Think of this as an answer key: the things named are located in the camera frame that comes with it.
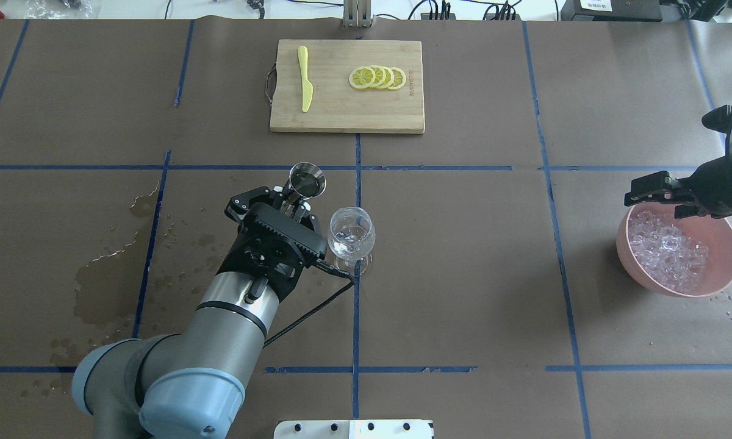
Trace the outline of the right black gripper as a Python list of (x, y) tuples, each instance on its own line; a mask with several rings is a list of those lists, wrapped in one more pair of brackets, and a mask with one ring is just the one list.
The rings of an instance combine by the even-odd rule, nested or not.
[(710, 216), (723, 219), (732, 216), (732, 158), (714, 159), (698, 167), (690, 177), (680, 180), (692, 200), (684, 203), (678, 183), (668, 171), (657, 171), (631, 181), (631, 189), (623, 195), (623, 205), (642, 203), (678, 205), (675, 219)]

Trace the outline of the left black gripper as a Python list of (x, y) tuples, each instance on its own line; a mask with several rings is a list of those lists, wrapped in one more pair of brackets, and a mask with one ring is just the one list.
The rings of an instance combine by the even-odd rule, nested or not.
[(305, 268), (324, 260), (327, 242), (310, 207), (280, 212), (280, 192), (256, 187), (229, 198), (224, 214), (237, 222), (237, 239), (217, 273), (263, 277), (274, 291), (293, 291)]

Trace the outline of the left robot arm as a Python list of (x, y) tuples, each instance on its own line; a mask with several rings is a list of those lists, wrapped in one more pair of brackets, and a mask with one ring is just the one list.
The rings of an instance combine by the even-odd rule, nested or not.
[(224, 213), (237, 239), (187, 328), (96, 348), (82, 359), (71, 396), (96, 438), (224, 438), (280, 303), (300, 274), (325, 259), (308, 200), (324, 187), (288, 182), (233, 196)]

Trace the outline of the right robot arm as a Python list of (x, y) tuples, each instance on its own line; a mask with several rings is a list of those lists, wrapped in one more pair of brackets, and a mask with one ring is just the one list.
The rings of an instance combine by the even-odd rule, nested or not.
[(725, 136), (722, 157), (676, 178), (657, 171), (631, 181), (616, 237), (623, 269), (641, 286), (677, 298), (706, 298), (732, 284), (732, 105), (701, 118)]

